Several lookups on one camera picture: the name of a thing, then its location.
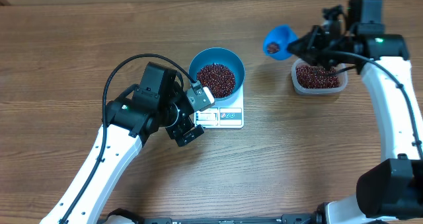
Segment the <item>blue plastic measuring scoop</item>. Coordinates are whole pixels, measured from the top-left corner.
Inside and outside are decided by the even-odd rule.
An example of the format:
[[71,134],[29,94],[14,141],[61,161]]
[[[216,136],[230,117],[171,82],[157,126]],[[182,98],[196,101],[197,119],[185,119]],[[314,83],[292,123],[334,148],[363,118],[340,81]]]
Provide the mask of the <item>blue plastic measuring scoop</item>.
[[288,45],[297,40],[297,35],[287,24],[279,25],[265,37],[262,49],[266,56],[275,60],[286,60],[292,56]]

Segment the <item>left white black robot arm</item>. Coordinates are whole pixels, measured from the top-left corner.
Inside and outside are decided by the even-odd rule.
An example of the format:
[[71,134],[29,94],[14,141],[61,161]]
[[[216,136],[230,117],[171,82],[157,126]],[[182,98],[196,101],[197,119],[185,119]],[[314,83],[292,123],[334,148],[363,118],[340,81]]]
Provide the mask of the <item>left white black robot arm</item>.
[[128,87],[106,107],[89,156],[43,223],[96,223],[122,173],[160,127],[182,147],[202,135],[190,115],[214,105],[199,82],[182,90],[178,72],[149,62],[140,84]]

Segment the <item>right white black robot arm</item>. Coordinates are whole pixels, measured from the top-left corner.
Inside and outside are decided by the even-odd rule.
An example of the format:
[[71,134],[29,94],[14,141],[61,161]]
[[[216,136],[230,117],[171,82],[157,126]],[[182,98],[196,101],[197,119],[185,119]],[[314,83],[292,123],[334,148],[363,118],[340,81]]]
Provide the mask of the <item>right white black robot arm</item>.
[[422,115],[406,42],[386,33],[382,7],[382,0],[350,0],[347,8],[324,9],[324,23],[287,47],[310,65],[354,65],[381,136],[381,162],[360,176],[354,195],[325,204],[315,215],[317,223],[422,217]]

